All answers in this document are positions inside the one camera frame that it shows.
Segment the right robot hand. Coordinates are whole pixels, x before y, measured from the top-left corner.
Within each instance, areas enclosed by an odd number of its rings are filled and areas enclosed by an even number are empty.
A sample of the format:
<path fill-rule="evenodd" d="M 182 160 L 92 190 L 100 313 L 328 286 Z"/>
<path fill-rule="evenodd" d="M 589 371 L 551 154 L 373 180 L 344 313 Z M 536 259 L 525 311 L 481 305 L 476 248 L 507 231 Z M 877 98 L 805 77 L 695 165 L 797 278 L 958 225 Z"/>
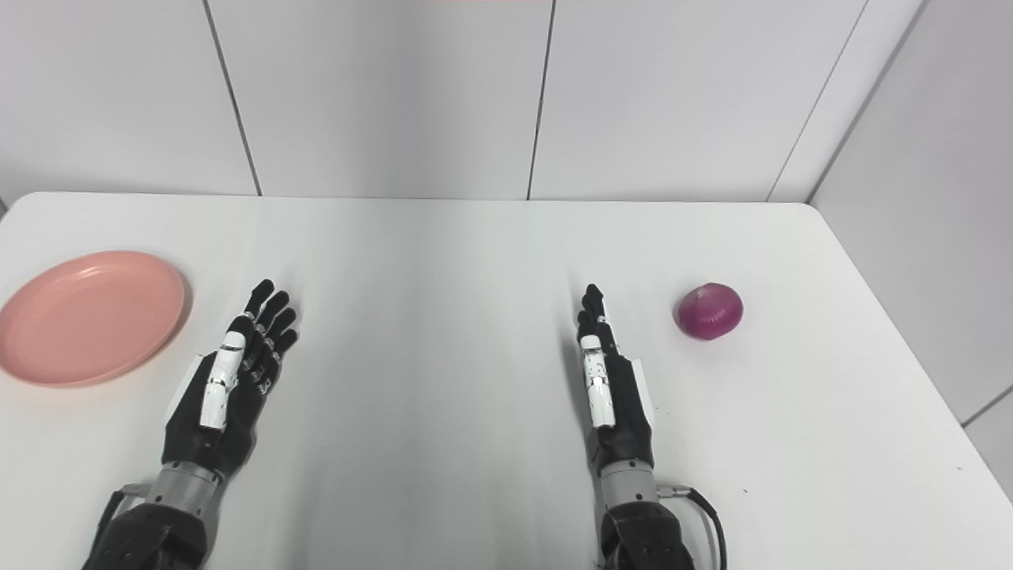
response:
<path fill-rule="evenodd" d="M 655 467 L 651 423 L 643 408 L 633 362 L 621 354 L 597 284 L 586 286 L 578 332 L 596 473 L 612 463 Z"/>

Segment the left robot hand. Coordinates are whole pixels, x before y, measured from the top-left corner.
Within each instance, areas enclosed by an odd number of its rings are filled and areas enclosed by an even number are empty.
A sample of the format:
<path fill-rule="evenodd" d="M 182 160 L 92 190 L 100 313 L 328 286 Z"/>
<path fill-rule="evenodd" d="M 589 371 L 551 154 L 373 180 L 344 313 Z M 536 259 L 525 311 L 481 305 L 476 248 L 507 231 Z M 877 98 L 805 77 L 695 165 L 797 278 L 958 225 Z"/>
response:
<path fill-rule="evenodd" d="M 198 360 L 165 427 L 163 465 L 192 463 L 220 482 L 256 446 L 256 425 L 299 339 L 290 295 L 264 279 L 232 320 L 221 345 Z"/>

